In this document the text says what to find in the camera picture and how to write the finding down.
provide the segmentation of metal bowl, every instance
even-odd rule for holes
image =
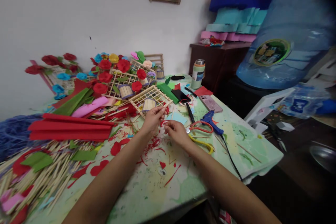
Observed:
[[[336,152],[321,146],[311,146],[310,154],[315,161],[332,174],[336,174]]]

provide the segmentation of wooden cabinet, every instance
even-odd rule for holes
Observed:
[[[221,83],[226,82],[236,74],[236,70],[243,61],[250,45],[249,42],[231,42],[222,47],[191,44],[189,74],[192,74],[196,60],[205,60],[205,77],[202,80],[202,85],[216,95]]]

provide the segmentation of glue gun cord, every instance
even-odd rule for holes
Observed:
[[[230,157],[231,163],[233,164],[233,167],[234,167],[234,169],[236,170],[236,172],[237,172],[237,174],[238,174],[238,176],[239,176],[239,178],[240,178],[240,181],[243,181],[243,178],[241,177],[241,175],[240,175],[240,173],[239,173],[239,171],[238,171],[238,169],[237,169],[236,165],[234,164],[234,162],[233,162],[233,160],[232,160],[232,158],[231,158],[231,155],[230,155],[230,152],[229,152],[229,148],[228,148],[228,146],[227,146],[227,144],[226,144],[226,142],[225,142],[225,140],[224,140],[224,137],[223,137],[223,135],[220,135],[220,137],[223,139],[223,142],[224,142],[224,144],[225,144],[225,147],[226,147],[227,153],[229,154],[229,157]]]

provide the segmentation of blue glue gun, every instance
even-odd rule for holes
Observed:
[[[207,122],[209,123],[212,127],[214,132],[217,135],[223,135],[224,134],[224,130],[218,128],[214,122],[212,121],[212,117],[214,116],[215,112],[213,110],[209,111],[208,113],[206,113],[203,118],[201,119],[201,121]]]

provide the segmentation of scissors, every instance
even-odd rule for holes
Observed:
[[[210,131],[209,131],[209,130],[202,129],[202,128],[199,128],[199,127],[195,127],[195,125],[198,124],[198,123],[208,125],[208,126],[210,127]],[[203,131],[203,132],[205,132],[205,133],[210,133],[210,134],[211,134],[211,133],[214,131],[214,129],[213,129],[213,127],[211,126],[211,124],[210,124],[210,123],[207,123],[207,122],[204,122],[204,121],[197,121],[197,122],[192,123],[192,124],[186,129],[186,132],[187,132],[189,138],[190,138],[193,142],[196,142],[196,143],[199,143],[199,144],[201,144],[201,145],[204,145],[204,146],[209,150],[208,154],[211,155],[211,154],[214,152],[214,150],[215,150],[214,147],[213,147],[211,144],[209,144],[209,143],[202,142],[202,141],[198,141],[198,140],[196,140],[195,138],[193,138],[193,137],[189,134],[190,131],[192,131],[192,130],[200,130],[200,131]]]

